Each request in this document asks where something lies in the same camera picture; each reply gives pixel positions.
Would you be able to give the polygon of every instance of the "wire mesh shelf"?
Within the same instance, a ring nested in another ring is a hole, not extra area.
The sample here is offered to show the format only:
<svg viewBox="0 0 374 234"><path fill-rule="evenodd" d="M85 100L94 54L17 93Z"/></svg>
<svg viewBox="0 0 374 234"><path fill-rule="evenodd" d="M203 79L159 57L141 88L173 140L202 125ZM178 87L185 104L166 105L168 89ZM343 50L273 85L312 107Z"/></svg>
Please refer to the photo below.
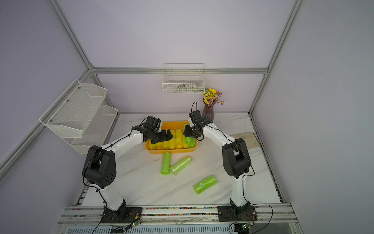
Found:
<svg viewBox="0 0 374 234"><path fill-rule="evenodd" d="M101 105L83 136L74 138L70 145L80 154L87 154L88 149L93 145L102 146L117 112L116 108Z"/></svg>
<svg viewBox="0 0 374 234"><path fill-rule="evenodd" d="M162 82L164 94L202 94L205 90L204 64L198 68L173 68L165 67L165 75Z"/></svg>
<svg viewBox="0 0 374 234"><path fill-rule="evenodd" d="M107 89L103 87L75 82L74 91L57 111L47 120L39 119L61 138L82 137L107 96Z"/></svg>

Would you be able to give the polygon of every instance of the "lavender wall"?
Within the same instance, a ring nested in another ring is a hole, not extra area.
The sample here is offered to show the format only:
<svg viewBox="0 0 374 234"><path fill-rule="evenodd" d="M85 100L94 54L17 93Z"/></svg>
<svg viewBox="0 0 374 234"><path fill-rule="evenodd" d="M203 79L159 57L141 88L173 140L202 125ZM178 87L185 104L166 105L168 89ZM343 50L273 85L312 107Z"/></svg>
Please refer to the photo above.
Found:
<svg viewBox="0 0 374 234"><path fill-rule="evenodd" d="M305 1L254 111L305 234L373 233L373 13Z"/></svg>
<svg viewBox="0 0 374 234"><path fill-rule="evenodd" d="M85 67L46 0L0 2L0 161ZM0 233L50 234L84 158L49 130L0 187Z"/></svg>
<svg viewBox="0 0 374 234"><path fill-rule="evenodd" d="M120 112L190 112L194 101L202 112L201 94L164 94L163 75L100 74L113 105ZM263 75L206 75L206 87L221 91L224 105L215 112L247 112L256 95Z"/></svg>
<svg viewBox="0 0 374 234"><path fill-rule="evenodd" d="M97 67L267 67L294 0L60 0Z"/></svg>

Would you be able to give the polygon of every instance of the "marble table surface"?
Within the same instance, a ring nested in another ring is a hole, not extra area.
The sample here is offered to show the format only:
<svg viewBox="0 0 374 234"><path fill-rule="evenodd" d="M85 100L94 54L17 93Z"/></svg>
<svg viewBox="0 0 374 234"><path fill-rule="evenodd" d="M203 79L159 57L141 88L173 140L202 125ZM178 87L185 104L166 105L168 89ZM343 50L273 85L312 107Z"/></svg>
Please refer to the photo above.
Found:
<svg viewBox="0 0 374 234"><path fill-rule="evenodd" d="M136 126L147 116L155 116L163 122L186 121L187 113L176 114L121 114L110 137L114 141ZM229 135L253 131L247 113L217 113L214 123ZM171 165L189 155L192 162L177 176L161 175L162 154L150 154L142 143L117 159L115 183L128 205L184 205L184 204L228 204L231 197L230 176L222 165L222 149L210 139L199 142L191 153L172 154ZM248 150L254 176L247 176L246 198L255 204L280 203L273 179L261 148ZM197 195L193 185L214 175L217 184ZM98 192L89 188L83 206L101 206Z"/></svg>

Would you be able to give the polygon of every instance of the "vase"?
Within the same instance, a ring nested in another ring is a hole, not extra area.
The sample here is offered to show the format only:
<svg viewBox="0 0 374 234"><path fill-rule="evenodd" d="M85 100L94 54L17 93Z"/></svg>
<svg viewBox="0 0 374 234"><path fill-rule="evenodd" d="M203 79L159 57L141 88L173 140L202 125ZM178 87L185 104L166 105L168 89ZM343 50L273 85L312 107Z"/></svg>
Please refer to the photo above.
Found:
<svg viewBox="0 0 374 234"><path fill-rule="evenodd" d="M208 119L212 123L213 123L213 120L214 120L214 110L213 110L214 104L212 106L209 106L208 104L206 104L204 102L204 109L203 109L203 114L202 114L203 119Z"/></svg>

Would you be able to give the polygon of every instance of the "white robotic arm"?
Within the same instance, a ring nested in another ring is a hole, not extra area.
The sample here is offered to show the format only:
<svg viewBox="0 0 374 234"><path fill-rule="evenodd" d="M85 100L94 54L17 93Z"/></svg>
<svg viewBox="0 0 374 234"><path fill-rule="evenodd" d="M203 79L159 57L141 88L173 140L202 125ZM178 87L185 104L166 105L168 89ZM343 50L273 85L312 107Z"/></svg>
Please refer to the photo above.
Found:
<svg viewBox="0 0 374 234"><path fill-rule="evenodd" d="M203 134L219 147L235 142L235 138L224 134L215 124L208 124L203 127ZM242 190L246 191L247 177L244 176L245 174L246 173L242 173L239 178L231 176L231 200L238 207L247 203L242 193Z"/></svg>
<svg viewBox="0 0 374 234"><path fill-rule="evenodd" d="M209 120L201 117L198 110L190 113L190 126L186 126L186 137L208 137L216 145L222 147L223 166L232 177L232 196L230 199L234 216L248 209L249 204L244 199L245 177L251 166L251 160L243 139L235 139L224 134ZM160 130L160 119L149 116L147 121L135 126L124 137L102 147L93 146L89 149L82 175L98 189L107 204L104 216L110 214L110 222L121 222L126 217L126 202L119 194L114 181L116 177L116 159L130 148L147 140L152 144L172 139L170 130Z"/></svg>

